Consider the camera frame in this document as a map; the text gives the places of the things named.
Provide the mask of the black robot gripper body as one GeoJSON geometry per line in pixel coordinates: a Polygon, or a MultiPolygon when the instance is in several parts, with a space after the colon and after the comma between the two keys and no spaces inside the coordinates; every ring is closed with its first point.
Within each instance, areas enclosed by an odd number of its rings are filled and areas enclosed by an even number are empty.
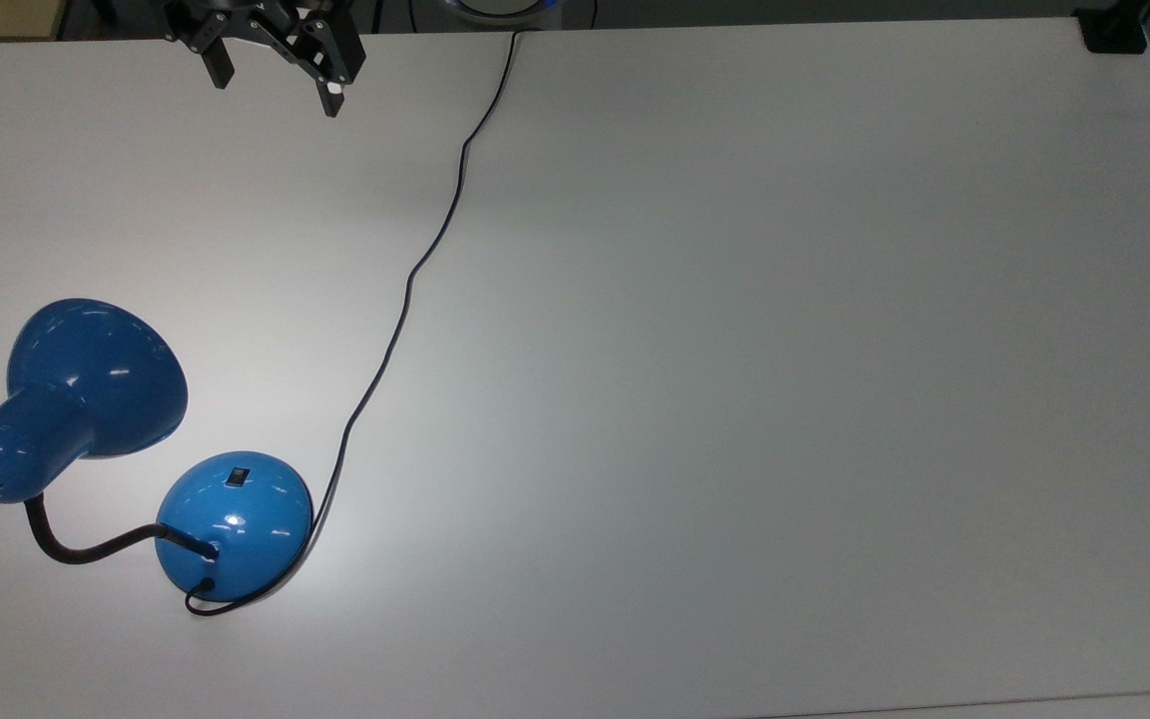
{"type": "Polygon", "coordinates": [[[354,36],[350,1],[164,1],[164,35],[184,44],[216,38],[262,41],[262,32],[283,38],[329,33],[354,36]]]}

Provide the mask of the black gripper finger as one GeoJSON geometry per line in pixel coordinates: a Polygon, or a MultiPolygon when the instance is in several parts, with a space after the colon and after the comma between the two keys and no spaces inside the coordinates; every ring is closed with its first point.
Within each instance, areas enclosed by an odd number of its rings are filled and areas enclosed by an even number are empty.
{"type": "Polygon", "coordinates": [[[181,43],[192,54],[200,56],[212,85],[218,90],[228,87],[236,72],[232,59],[221,38],[229,20],[229,14],[204,14],[201,18],[195,18],[191,14],[166,14],[168,40],[181,43]]]}
{"type": "Polygon", "coordinates": [[[304,17],[279,28],[273,20],[256,17],[253,31],[262,44],[315,81],[325,117],[336,118],[345,102],[345,87],[365,63],[363,45],[352,20],[304,17]]]}

